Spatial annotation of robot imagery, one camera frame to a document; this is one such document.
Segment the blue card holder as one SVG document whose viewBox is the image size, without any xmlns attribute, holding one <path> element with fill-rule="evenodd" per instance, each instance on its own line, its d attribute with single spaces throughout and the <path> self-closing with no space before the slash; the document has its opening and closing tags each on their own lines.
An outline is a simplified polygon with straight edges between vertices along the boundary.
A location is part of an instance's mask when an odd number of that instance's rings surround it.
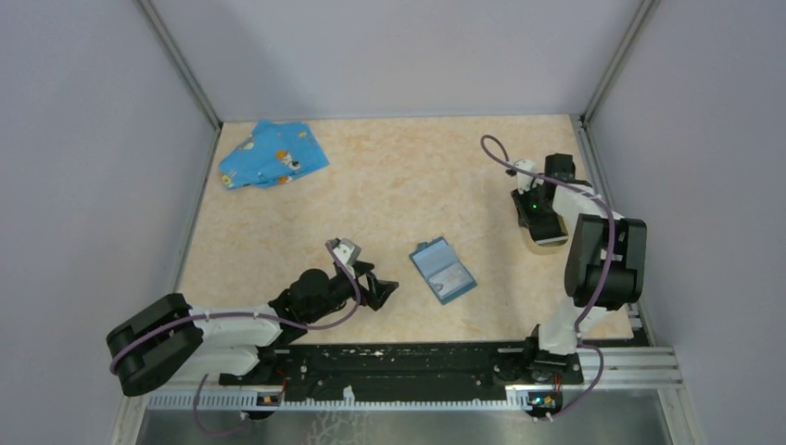
<svg viewBox="0 0 786 445">
<path fill-rule="evenodd" d="M 476 288 L 477 281 L 444 237 L 418 243 L 410 261 L 441 305 Z"/>
</svg>

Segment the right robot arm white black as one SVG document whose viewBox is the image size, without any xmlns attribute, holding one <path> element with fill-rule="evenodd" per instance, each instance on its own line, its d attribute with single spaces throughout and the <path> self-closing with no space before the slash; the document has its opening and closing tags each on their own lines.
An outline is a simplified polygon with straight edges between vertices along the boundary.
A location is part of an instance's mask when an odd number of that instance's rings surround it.
<svg viewBox="0 0 786 445">
<path fill-rule="evenodd" d="M 612 210 L 586 180 L 576 177 L 572 156 L 552 154 L 538 172 L 534 161 L 517 160 L 508 174 L 518 223 L 536 248 L 569 246 L 564 267 L 565 298 L 535 330 L 538 346 L 522 357 L 534 382 L 558 369 L 556 355 L 576 351 L 579 340 L 607 314 L 640 298 L 647 225 Z"/>
</svg>

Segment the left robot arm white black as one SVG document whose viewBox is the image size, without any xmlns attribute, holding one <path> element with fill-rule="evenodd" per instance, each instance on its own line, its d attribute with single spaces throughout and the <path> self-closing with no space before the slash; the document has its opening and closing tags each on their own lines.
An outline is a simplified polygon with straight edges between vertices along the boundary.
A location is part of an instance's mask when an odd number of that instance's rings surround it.
<svg viewBox="0 0 786 445">
<path fill-rule="evenodd" d="M 399 283 L 377 278 L 373 268 L 360 261 L 334 276 L 309 269 L 276 299 L 250 309 L 216 311 L 180 293 L 166 295 L 107 334 L 110 372 L 128 397 L 203 375 L 219 375 L 228 386 L 267 383 L 278 370 L 276 348 L 335 327 L 320 321 L 347 303 L 384 306 Z"/>
</svg>

